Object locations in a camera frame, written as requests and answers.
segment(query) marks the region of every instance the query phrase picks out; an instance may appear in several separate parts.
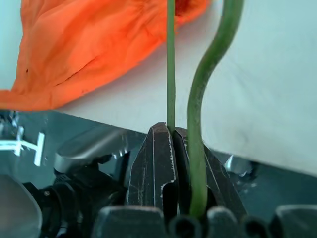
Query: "white surface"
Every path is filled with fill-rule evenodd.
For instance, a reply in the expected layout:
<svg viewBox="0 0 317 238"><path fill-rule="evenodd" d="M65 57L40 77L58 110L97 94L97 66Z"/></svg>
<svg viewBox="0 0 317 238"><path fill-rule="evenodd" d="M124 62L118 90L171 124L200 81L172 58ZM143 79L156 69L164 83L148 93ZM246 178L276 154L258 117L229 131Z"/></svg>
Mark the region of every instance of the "white surface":
<svg viewBox="0 0 317 238"><path fill-rule="evenodd" d="M315 0L246 0L238 34L204 97L203 138L209 147L317 175L316 9ZM18 40L6 39L3 29L19 36L12 29L19 26L15 12L3 7L0 11L2 62L3 57L16 59L18 47ZM5 24L3 11L12 18ZM186 127L192 78L215 34L220 13L221 0L216 0L204 16L179 29L177 126ZM11 53L3 56L3 48ZM3 75L6 80L13 77L14 62L1 67L2 81ZM151 125L166 121L166 47L117 81L60 111L148 132Z"/></svg>

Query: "green stem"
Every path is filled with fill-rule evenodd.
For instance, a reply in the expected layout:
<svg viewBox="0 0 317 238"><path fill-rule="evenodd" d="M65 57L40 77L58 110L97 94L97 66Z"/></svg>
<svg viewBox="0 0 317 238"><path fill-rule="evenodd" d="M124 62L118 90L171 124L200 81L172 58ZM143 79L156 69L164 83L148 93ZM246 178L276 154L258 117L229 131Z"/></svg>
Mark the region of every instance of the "green stem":
<svg viewBox="0 0 317 238"><path fill-rule="evenodd" d="M167 127L175 131L175 0L167 0Z"/></svg>
<svg viewBox="0 0 317 238"><path fill-rule="evenodd" d="M217 34L195 73L187 109L188 150L192 200L190 215L204 215L207 205L207 181L204 144L201 133L201 109L205 88L217 64L228 50L237 31L243 0L224 0Z"/></svg>

